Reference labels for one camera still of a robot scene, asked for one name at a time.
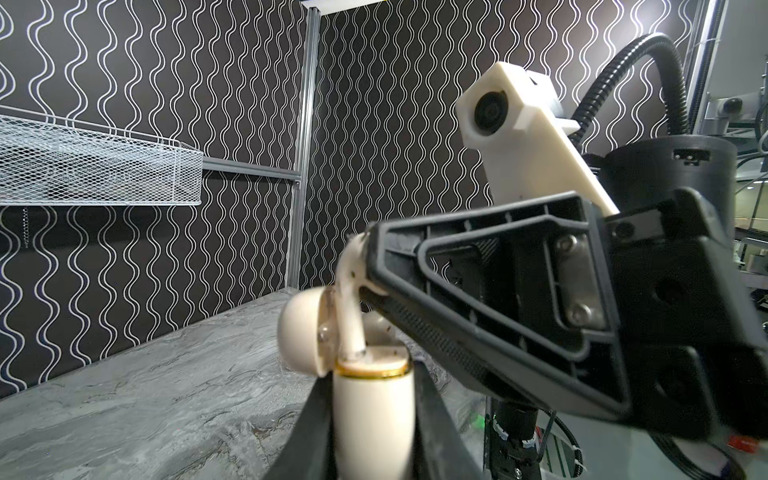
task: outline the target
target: metal rail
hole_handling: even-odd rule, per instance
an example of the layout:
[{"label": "metal rail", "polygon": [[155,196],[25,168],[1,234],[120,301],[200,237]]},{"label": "metal rail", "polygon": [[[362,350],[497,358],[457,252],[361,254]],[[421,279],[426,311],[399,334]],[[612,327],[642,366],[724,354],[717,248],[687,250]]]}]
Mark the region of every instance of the metal rail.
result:
[{"label": "metal rail", "polygon": [[300,173],[293,184],[290,229],[288,239],[288,261],[286,286],[299,288],[301,267],[302,235],[304,232],[304,208],[306,182],[310,168],[310,141],[312,137],[312,116],[315,102],[315,77],[317,72],[317,50],[320,40],[320,10],[309,8],[306,14],[306,36],[304,38],[304,65],[301,81],[301,112],[296,135],[296,162],[294,167]]},{"label": "metal rail", "polygon": [[232,160],[222,160],[220,158],[203,157],[203,169],[215,170],[218,172],[228,172],[231,174],[258,175],[267,178],[284,178],[291,181],[299,181],[301,175],[294,170],[285,168],[264,167],[263,165],[247,164]]}]

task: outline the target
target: black cylindrical housing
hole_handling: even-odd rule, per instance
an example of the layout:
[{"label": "black cylindrical housing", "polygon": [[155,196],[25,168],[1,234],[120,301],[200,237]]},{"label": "black cylindrical housing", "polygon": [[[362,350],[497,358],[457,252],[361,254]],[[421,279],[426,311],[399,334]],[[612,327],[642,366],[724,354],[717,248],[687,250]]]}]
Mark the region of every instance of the black cylindrical housing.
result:
[{"label": "black cylindrical housing", "polygon": [[492,402],[496,422],[509,434],[510,439],[528,440],[534,437],[537,409],[526,409],[495,399]]},{"label": "black cylindrical housing", "polygon": [[736,159],[736,147],[722,138],[652,138],[606,155],[598,179],[622,211],[658,204],[679,187],[698,190],[714,205],[726,234],[732,237]]}]

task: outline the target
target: black plastic housing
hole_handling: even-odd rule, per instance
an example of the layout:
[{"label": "black plastic housing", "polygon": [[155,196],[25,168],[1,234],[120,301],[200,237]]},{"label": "black plastic housing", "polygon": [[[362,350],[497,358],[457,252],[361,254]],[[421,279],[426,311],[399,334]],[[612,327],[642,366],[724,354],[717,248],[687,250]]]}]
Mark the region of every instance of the black plastic housing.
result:
[{"label": "black plastic housing", "polygon": [[[569,235],[588,243],[580,271],[604,328],[563,314]],[[372,226],[368,275],[389,295],[362,297],[496,399],[687,439],[768,438],[768,342],[731,257],[693,189],[608,218],[560,194]]]},{"label": "black plastic housing", "polygon": [[[554,243],[584,236],[606,319],[563,314]],[[390,220],[369,231],[363,299],[468,388],[531,406],[616,420],[630,408],[618,314],[597,211],[559,194],[455,214]],[[454,274],[461,284],[449,281]]]},{"label": "black plastic housing", "polygon": [[606,155],[598,179],[619,210],[649,207],[690,187],[714,205],[733,236],[737,149],[722,138],[671,135],[637,141]]},{"label": "black plastic housing", "polygon": [[524,440],[533,439],[536,436],[537,409],[520,408],[511,403],[499,402],[491,399],[486,402],[486,448],[487,468],[494,472],[492,478],[498,480],[517,480],[515,470],[519,470],[521,477],[526,480],[541,480],[540,466],[537,460],[538,449],[536,445],[526,448]]}]

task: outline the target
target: screw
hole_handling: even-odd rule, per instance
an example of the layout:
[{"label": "screw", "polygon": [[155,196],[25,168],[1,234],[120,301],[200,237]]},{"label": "screw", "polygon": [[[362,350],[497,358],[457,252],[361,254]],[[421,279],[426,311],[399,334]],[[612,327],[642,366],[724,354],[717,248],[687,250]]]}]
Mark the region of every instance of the screw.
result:
[{"label": "screw", "polygon": [[576,247],[578,240],[573,235],[565,235],[560,237],[556,243],[556,247],[563,253],[570,253]]},{"label": "screw", "polygon": [[568,309],[568,322],[573,326],[587,326],[592,321],[592,309],[577,303]]},{"label": "screw", "polygon": [[327,342],[331,337],[331,329],[327,325],[321,325],[317,328],[317,341],[320,343]]}]

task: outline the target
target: metal bracket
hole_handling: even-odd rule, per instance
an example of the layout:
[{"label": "metal bracket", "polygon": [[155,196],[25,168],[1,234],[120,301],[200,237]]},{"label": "metal bracket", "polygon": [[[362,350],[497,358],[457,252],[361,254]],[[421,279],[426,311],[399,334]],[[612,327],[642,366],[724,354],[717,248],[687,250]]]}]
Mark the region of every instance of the metal bracket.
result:
[{"label": "metal bracket", "polygon": [[605,329],[605,315],[587,236],[559,238],[555,243],[555,263],[568,323],[576,328]]}]

